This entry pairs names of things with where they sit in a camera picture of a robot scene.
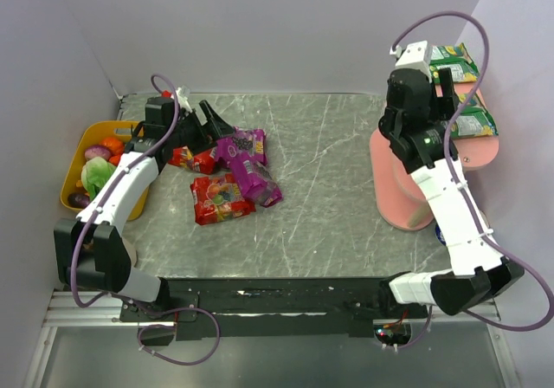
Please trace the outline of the green candy bag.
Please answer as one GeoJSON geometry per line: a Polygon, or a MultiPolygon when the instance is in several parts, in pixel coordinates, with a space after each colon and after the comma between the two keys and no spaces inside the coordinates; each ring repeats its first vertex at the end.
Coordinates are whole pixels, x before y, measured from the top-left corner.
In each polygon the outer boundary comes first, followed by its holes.
{"type": "Polygon", "coordinates": [[[429,70],[435,84],[440,83],[439,70],[449,68],[454,83],[476,82],[480,76],[477,65],[464,43],[455,46],[433,46],[429,70]]]}
{"type": "Polygon", "coordinates": [[[498,129],[479,95],[475,95],[451,127],[452,139],[497,136],[498,129]]]}

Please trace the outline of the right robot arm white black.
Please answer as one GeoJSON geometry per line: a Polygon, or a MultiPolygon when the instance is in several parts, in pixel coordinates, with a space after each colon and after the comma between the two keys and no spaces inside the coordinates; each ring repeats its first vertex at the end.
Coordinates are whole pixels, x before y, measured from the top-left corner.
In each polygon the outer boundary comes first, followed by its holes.
{"type": "Polygon", "coordinates": [[[448,248],[447,270],[401,273],[381,283],[390,304],[436,305],[455,315],[502,294],[525,271],[488,243],[493,232],[473,206],[461,160],[445,140],[441,118],[459,101],[447,88],[437,96],[421,71],[400,68],[388,79],[386,107],[378,129],[427,201],[448,248]]]}

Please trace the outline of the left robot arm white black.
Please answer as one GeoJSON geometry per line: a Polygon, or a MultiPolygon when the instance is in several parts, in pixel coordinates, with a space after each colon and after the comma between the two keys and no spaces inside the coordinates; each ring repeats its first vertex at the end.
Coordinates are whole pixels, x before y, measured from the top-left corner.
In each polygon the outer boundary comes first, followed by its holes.
{"type": "Polygon", "coordinates": [[[60,220],[54,230],[61,280],[74,297],[80,288],[98,290],[157,311],[171,306],[167,280],[132,265],[121,233],[132,209],[158,177],[174,150],[187,147],[204,152],[235,129],[208,103],[199,104],[206,118],[198,119],[177,99],[153,97],[145,104],[145,118],[132,130],[131,139],[114,173],[74,219],[60,220]]]}

